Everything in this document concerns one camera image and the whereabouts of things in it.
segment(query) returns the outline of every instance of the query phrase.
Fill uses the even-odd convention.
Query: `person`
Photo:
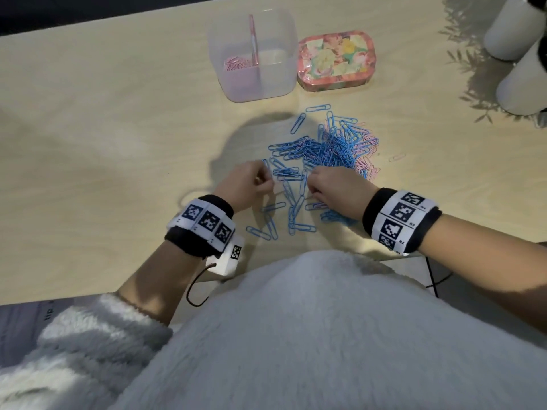
[[[385,190],[341,167],[317,167],[307,184],[316,199],[364,223]],[[229,215],[273,185],[264,164],[251,161],[202,201]],[[547,331],[547,250],[437,217],[420,252]],[[198,250],[198,236],[184,239],[188,252]],[[341,251],[305,253],[225,283],[173,336],[167,325],[202,264],[182,245],[168,233],[115,294],[61,313],[21,365],[0,373],[0,408],[545,406],[546,351]]]

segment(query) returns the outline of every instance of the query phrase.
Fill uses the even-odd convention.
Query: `sleeve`
[[[112,294],[70,307],[20,365],[0,370],[0,409],[104,410],[171,336]]]

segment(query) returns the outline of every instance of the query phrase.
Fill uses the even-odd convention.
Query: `black cord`
[[[443,283],[444,281],[446,281],[450,276],[452,276],[454,274],[454,272],[450,272],[447,276],[445,276],[444,278],[442,278],[439,282],[435,282],[433,285],[429,285],[429,286],[426,286],[426,288],[432,288],[434,287],[434,285],[440,285],[441,283]]]
[[[207,301],[209,299],[209,296],[207,296],[205,298],[205,301],[203,301],[202,303],[200,303],[199,305],[196,305],[195,303],[193,303],[190,298],[188,297],[190,295],[190,291],[192,290],[192,286],[194,286],[195,282],[200,278],[201,275],[203,275],[203,273],[206,271],[206,270],[209,270],[210,268],[212,267],[215,267],[217,264],[216,263],[211,263],[209,266],[207,266],[205,269],[203,269],[200,273],[197,274],[197,276],[195,277],[194,281],[190,284],[190,287],[188,288],[188,291],[186,292],[186,300],[188,301],[188,303],[190,305],[192,305],[193,307],[196,307],[196,308],[199,308],[200,306],[202,306],[205,301]]]

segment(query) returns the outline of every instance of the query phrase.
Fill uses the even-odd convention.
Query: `clear plastic container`
[[[286,9],[253,13],[259,65],[226,70],[234,56],[251,60],[253,47],[248,13],[224,16],[207,34],[209,59],[226,97],[234,102],[283,96],[297,81],[298,39],[294,19]]]

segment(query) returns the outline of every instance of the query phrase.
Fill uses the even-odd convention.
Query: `wristband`
[[[363,214],[370,236],[398,254],[420,247],[426,233],[442,212],[435,202],[408,191],[380,189]]]
[[[220,255],[235,231],[233,214],[220,197],[194,199],[168,223],[165,239],[192,256]]]

